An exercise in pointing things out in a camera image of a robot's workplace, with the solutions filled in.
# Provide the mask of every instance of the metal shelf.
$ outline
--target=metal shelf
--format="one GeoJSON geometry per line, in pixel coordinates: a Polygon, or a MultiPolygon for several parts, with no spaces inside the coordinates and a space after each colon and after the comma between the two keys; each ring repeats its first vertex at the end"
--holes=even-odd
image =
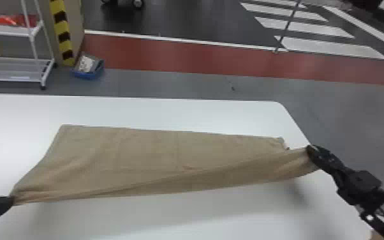
{"type": "Polygon", "coordinates": [[[34,37],[43,27],[43,22],[40,20],[36,27],[30,28],[30,34],[26,27],[13,27],[13,26],[2,26],[0,25],[0,35],[3,36],[23,36],[23,37],[34,37]]]}
{"type": "Polygon", "coordinates": [[[39,59],[36,64],[35,59],[0,57],[0,81],[45,81],[53,65],[53,59],[39,59]]]}
{"type": "Polygon", "coordinates": [[[52,67],[55,66],[54,52],[50,46],[48,32],[42,21],[42,14],[38,0],[34,0],[38,16],[41,19],[38,21],[36,27],[30,27],[30,21],[27,14],[26,0],[20,0],[24,20],[27,27],[13,27],[1,26],[0,35],[3,36],[22,36],[28,37],[33,52],[34,59],[14,58],[14,57],[0,57],[0,81],[14,81],[14,82],[39,82],[40,89],[46,89],[46,79],[52,67]],[[37,54],[34,37],[43,29],[46,37],[51,59],[39,59],[37,54]]]}

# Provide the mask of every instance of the red floor stripe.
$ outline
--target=red floor stripe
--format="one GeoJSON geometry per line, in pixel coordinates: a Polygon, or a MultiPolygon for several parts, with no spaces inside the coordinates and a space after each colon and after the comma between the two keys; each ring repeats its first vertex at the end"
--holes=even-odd
{"type": "Polygon", "coordinates": [[[384,61],[87,34],[83,51],[107,68],[384,85],[384,61]]]}

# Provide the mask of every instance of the beige towel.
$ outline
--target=beige towel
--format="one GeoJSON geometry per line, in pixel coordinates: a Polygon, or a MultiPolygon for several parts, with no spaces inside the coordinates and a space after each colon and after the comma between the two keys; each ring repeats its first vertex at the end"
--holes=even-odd
{"type": "Polygon", "coordinates": [[[299,177],[316,170],[283,139],[63,125],[14,187],[15,204],[179,193],[299,177]]]}

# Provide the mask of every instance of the metal pole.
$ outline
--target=metal pole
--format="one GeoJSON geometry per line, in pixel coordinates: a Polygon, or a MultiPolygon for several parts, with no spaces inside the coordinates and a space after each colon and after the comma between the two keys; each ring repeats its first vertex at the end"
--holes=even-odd
{"type": "Polygon", "coordinates": [[[42,17],[41,11],[40,11],[39,1],[38,0],[34,0],[34,3],[35,3],[36,8],[37,8],[37,13],[39,14],[39,19],[41,20],[41,23],[43,24],[43,31],[45,32],[46,42],[48,44],[50,56],[51,56],[52,59],[55,59],[54,51],[52,50],[52,45],[50,44],[50,41],[49,41],[48,31],[46,30],[45,21],[43,21],[43,17],[42,17]]]}
{"type": "Polygon", "coordinates": [[[296,0],[296,5],[295,7],[293,8],[292,10],[292,14],[290,15],[289,17],[289,20],[287,21],[287,24],[286,24],[286,27],[284,28],[283,30],[283,33],[281,34],[280,36],[280,39],[278,40],[278,44],[277,44],[277,47],[276,49],[274,50],[275,53],[278,53],[278,50],[281,46],[281,42],[283,41],[284,37],[286,36],[287,34],[287,30],[289,29],[289,26],[290,26],[290,23],[293,21],[293,19],[295,18],[295,13],[296,11],[298,10],[299,8],[299,4],[300,4],[301,0],[296,0]]]}
{"type": "MultiPolygon", "coordinates": [[[[31,44],[31,50],[33,51],[33,56],[34,60],[36,60],[36,72],[37,73],[42,73],[39,65],[39,58],[37,55],[37,50],[36,50],[36,45],[34,44],[34,36],[31,32],[31,26],[30,26],[30,20],[28,18],[28,12],[27,12],[27,5],[24,0],[21,0],[21,5],[22,5],[22,11],[24,12],[24,18],[26,20],[26,25],[27,25],[27,30],[28,30],[28,38],[30,40],[31,44]]],[[[40,74],[40,85],[45,86],[45,83],[43,82],[43,74],[40,74]]]]}

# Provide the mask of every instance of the white table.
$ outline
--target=white table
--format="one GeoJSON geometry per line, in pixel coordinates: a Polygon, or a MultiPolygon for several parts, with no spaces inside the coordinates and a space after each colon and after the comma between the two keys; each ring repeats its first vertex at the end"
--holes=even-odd
{"type": "MultiPolygon", "coordinates": [[[[0,195],[45,154],[63,123],[282,136],[308,144],[270,101],[162,100],[0,94],[0,195]]],[[[322,171],[282,183],[173,195],[13,207],[0,239],[368,240],[370,230],[322,171]]]]}

